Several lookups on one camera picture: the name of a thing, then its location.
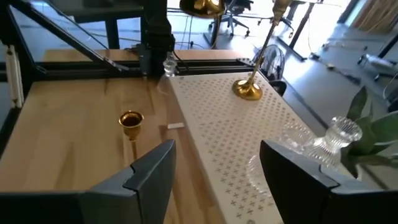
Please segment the wooden table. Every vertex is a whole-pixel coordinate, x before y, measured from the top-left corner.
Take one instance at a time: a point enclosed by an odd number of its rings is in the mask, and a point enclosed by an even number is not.
[[[236,96],[233,82],[247,77],[248,73],[230,73],[170,78],[169,123],[185,124],[226,223],[279,224],[273,198],[250,183],[248,162],[259,154],[263,139],[278,141],[285,123],[307,125],[259,73],[256,83],[264,92],[262,98],[246,101]],[[172,105],[173,98],[177,103]],[[266,185],[264,175],[259,177]]]
[[[245,57],[230,50],[176,50],[183,60]],[[113,60],[137,58],[100,51]],[[44,61],[87,60],[75,50],[51,50]],[[177,141],[175,182],[165,223],[222,223],[186,129],[167,131],[165,104],[153,80],[141,78],[37,82],[32,85],[0,160],[0,191],[88,189],[132,162],[120,114],[144,114],[137,140],[142,156],[165,139]]]

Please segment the brass candlestick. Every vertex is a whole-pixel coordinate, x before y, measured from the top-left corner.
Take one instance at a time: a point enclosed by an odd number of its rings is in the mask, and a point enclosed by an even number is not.
[[[260,64],[263,62],[263,53],[267,48],[269,39],[278,25],[280,19],[284,15],[287,6],[292,2],[292,0],[275,0],[274,7],[272,8],[272,12],[274,13],[274,19],[272,20],[271,28],[269,29],[266,41],[262,46],[260,51],[260,57],[257,59],[256,65],[254,66],[254,70],[247,80],[236,80],[232,85],[232,90],[236,95],[245,100],[260,100],[262,97],[262,90],[259,85],[254,83],[254,77],[256,76],[256,72],[258,71]]]
[[[131,142],[132,156],[137,160],[136,139],[141,131],[141,123],[144,115],[135,111],[126,111],[119,118],[119,124],[123,127],[124,134]]]

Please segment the wooden tabletop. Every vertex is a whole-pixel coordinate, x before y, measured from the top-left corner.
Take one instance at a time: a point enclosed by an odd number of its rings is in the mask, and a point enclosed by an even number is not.
[[[244,57],[229,50],[176,51],[184,60]],[[113,60],[131,60],[110,50]],[[73,50],[51,50],[45,60],[82,61]],[[0,160],[0,191],[88,189],[132,162],[118,124],[126,110],[145,116],[138,156],[168,138],[177,140],[177,168],[165,223],[222,223],[184,130],[165,131],[157,82],[142,78],[36,82]]]

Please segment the perforated white board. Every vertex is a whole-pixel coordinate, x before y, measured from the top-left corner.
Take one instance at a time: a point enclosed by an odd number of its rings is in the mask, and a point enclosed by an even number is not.
[[[280,224],[274,200],[251,186],[246,166],[259,154],[261,140],[278,140],[285,123],[306,125],[256,75],[264,92],[259,101],[246,101],[232,92],[233,82],[247,78],[248,73],[172,77],[170,83],[226,222]]]

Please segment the desk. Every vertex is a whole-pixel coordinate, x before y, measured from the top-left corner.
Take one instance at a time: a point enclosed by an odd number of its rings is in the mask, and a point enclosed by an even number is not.
[[[50,2],[66,15],[73,16],[77,23],[105,21],[106,36],[108,37],[108,47],[110,49],[120,48],[118,19],[143,18],[144,16],[144,7],[134,1],[117,2],[109,6],[91,7],[85,5],[85,0],[51,0]],[[95,1],[88,2],[92,2],[91,4],[100,4]]]
[[[76,50],[52,50],[58,61],[76,60]],[[110,50],[111,59],[125,51]],[[176,50],[183,60],[247,57],[230,50]],[[177,168],[165,223],[222,223],[217,204],[187,141],[186,131],[166,131],[165,105],[155,80],[141,78],[36,82],[0,160],[0,191],[87,189],[132,162],[120,114],[144,114],[138,156],[165,139],[176,139]]]

